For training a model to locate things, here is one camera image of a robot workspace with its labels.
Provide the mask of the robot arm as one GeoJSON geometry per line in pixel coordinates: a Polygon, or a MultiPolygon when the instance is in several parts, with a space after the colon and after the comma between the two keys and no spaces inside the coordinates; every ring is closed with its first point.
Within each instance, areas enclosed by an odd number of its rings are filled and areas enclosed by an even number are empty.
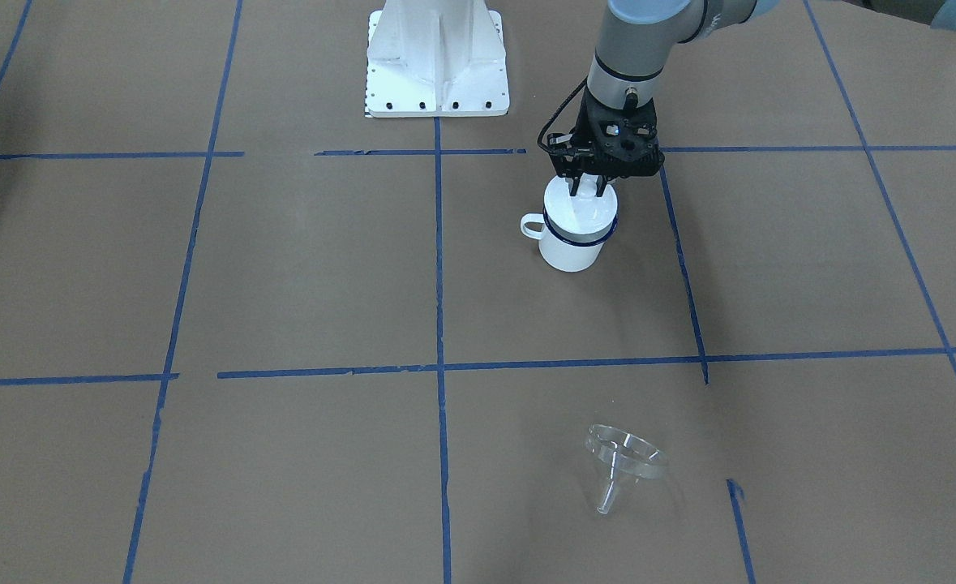
{"type": "Polygon", "coordinates": [[[610,1],[591,67],[565,104],[578,100],[567,132],[544,126],[539,147],[551,159],[552,187],[577,195],[589,178],[595,195],[619,178],[659,173],[664,154],[654,96],[671,50],[767,14],[774,1],[610,1]]]}

